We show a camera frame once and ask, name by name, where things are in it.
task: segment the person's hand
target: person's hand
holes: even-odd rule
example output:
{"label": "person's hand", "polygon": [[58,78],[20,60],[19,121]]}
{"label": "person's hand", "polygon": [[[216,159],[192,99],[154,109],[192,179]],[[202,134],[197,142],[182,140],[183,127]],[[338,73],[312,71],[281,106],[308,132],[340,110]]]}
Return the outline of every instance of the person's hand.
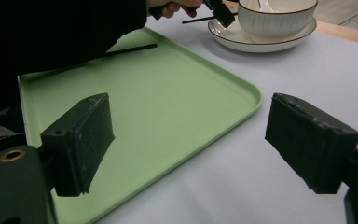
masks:
{"label": "person's hand", "polygon": [[171,18],[173,14],[179,11],[182,8],[189,17],[196,17],[197,12],[190,12],[188,7],[200,7],[202,4],[202,0],[146,0],[146,10],[147,15],[150,16],[149,9],[151,7],[161,7],[162,8],[162,16],[166,18]]}

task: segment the black clothing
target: black clothing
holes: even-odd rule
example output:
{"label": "black clothing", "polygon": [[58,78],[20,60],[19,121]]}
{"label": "black clothing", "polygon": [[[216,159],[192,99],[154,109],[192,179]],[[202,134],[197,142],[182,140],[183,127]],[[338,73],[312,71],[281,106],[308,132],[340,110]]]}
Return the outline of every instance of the black clothing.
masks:
{"label": "black clothing", "polygon": [[0,108],[17,75],[89,61],[145,23],[145,0],[0,0]]}

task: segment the white tablecloth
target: white tablecloth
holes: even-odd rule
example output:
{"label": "white tablecloth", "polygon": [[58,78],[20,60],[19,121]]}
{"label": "white tablecloth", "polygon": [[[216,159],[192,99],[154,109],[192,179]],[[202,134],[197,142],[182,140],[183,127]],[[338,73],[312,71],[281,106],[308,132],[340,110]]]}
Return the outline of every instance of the white tablecloth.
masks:
{"label": "white tablecloth", "polygon": [[[206,7],[198,12],[212,15]],[[358,131],[358,43],[314,32],[292,49],[246,53],[217,43],[207,21],[181,23],[189,19],[183,12],[170,20],[150,17],[146,26],[253,82],[265,101],[253,117],[99,223],[345,223],[348,188],[315,194],[264,136],[274,92],[304,99]]]}

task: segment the black chopstick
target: black chopstick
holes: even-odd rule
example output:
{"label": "black chopstick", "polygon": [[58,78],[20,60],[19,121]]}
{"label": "black chopstick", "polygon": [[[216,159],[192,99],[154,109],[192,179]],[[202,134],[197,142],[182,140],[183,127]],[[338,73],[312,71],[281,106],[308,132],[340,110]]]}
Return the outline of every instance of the black chopstick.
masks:
{"label": "black chopstick", "polygon": [[156,47],[157,47],[157,44],[149,44],[149,45],[143,45],[143,46],[135,47],[135,48],[119,49],[119,50],[115,50],[115,51],[111,51],[111,52],[106,52],[105,54],[100,56],[100,58],[110,57],[110,56],[121,54],[121,53],[134,52],[134,51],[143,50],[143,49],[154,49]]}
{"label": "black chopstick", "polygon": [[[232,13],[234,16],[238,15],[238,12],[234,12]],[[195,19],[195,20],[191,20],[191,21],[182,21],[182,24],[187,24],[187,23],[191,23],[191,22],[197,22],[197,21],[209,21],[209,20],[213,20],[216,19],[215,16],[212,17],[205,17],[205,18],[200,18],[200,19]]]}

